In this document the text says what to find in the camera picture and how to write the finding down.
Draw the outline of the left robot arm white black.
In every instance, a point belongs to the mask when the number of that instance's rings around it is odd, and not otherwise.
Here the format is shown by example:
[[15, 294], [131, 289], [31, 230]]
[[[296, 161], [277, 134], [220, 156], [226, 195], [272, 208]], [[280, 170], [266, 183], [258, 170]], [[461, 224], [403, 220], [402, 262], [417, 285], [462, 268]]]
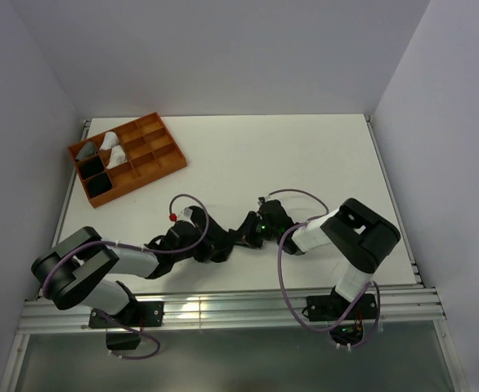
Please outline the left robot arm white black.
[[39, 256], [31, 272], [43, 296], [57, 309], [89, 305], [105, 311], [117, 325], [127, 326], [136, 319], [137, 301], [123, 283], [112, 283], [106, 275], [155, 280], [187, 259], [222, 263], [236, 244], [236, 231], [223, 229], [200, 206], [189, 206], [171, 218], [173, 225], [166, 234], [140, 247], [104, 240], [94, 228], [84, 226]]

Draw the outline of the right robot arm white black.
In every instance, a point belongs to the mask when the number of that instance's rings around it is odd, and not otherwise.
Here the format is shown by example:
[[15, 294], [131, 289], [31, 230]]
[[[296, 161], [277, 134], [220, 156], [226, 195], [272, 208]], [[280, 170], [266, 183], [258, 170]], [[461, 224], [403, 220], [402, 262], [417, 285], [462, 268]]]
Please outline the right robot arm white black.
[[348, 267], [334, 287], [332, 309], [338, 317], [350, 318], [360, 308], [357, 295], [400, 242], [400, 231], [355, 198], [289, 232], [295, 225], [279, 200], [262, 198], [258, 211], [250, 212], [238, 229], [236, 243], [260, 248], [265, 241], [275, 241], [284, 252], [295, 256], [335, 246]]

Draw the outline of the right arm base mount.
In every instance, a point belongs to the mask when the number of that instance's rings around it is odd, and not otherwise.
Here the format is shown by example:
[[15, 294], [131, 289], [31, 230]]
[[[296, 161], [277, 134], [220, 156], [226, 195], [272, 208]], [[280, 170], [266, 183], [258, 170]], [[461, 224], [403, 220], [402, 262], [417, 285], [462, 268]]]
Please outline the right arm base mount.
[[[307, 296], [306, 306], [302, 314], [311, 322], [336, 321], [350, 305], [337, 293], [329, 295]], [[378, 306], [375, 295], [364, 294], [347, 314], [347, 321], [363, 321], [375, 319], [378, 315]]]

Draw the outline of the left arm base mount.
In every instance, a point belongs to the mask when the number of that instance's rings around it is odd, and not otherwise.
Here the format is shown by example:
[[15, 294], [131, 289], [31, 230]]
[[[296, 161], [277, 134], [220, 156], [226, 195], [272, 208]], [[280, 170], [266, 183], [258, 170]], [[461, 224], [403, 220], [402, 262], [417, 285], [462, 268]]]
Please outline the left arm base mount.
[[88, 327], [105, 331], [105, 346], [108, 350], [126, 354], [148, 339], [142, 336], [146, 328], [162, 325], [163, 305], [162, 301], [138, 301], [116, 315], [93, 309]]

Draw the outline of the black sock with white stripes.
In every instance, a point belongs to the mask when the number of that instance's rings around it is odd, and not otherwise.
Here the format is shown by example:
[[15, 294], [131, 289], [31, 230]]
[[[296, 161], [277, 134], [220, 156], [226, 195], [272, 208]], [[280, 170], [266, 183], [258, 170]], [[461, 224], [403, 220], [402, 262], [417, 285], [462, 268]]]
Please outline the black sock with white stripes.
[[83, 180], [102, 173], [104, 170], [105, 166], [99, 155], [95, 155], [78, 163], [78, 172]]

